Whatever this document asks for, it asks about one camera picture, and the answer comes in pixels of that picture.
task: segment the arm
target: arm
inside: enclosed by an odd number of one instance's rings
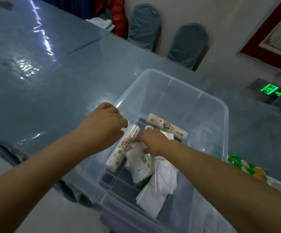
[[[117,108],[102,103],[72,133],[0,176],[0,232],[14,232],[58,180],[113,145],[127,125]]]
[[[163,156],[236,229],[281,232],[281,192],[232,165],[168,140],[158,129],[142,131],[146,153]]]

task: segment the red jacket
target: red jacket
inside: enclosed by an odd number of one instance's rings
[[[128,20],[124,15],[124,0],[109,0],[107,6],[105,0],[95,0],[95,12],[93,17],[98,17],[105,6],[111,9],[112,23],[115,25],[115,35],[127,39]]]

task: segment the hand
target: hand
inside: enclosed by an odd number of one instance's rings
[[[154,156],[163,156],[163,149],[170,140],[159,130],[147,128],[141,132],[138,139],[145,143],[144,153]]]
[[[101,103],[88,115],[71,135],[88,155],[96,154],[117,142],[123,135],[122,128],[128,122],[110,103]]]

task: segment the forearm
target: forearm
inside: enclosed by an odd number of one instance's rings
[[[281,231],[281,192],[176,141],[165,146],[163,155],[239,233]]]
[[[0,232],[14,232],[49,189],[87,156],[65,136],[0,176]]]

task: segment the table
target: table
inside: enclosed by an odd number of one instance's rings
[[[204,90],[229,108],[229,150],[281,181],[281,109],[254,101],[40,0],[0,7],[0,144],[23,157],[114,103],[148,68]],[[77,171],[63,180],[98,201]]]

